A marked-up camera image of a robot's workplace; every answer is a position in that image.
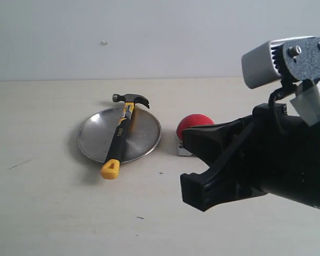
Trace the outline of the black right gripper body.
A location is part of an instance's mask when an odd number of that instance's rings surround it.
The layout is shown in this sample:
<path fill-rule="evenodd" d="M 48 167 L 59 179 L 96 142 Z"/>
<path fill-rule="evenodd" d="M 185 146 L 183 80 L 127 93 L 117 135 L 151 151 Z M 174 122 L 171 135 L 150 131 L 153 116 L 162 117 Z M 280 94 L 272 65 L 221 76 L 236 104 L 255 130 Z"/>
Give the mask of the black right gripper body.
<path fill-rule="evenodd" d="M 273 194 L 320 209 L 320 122 L 256 113 L 226 123 L 225 147 L 238 143 L 226 166 L 224 202 Z"/>

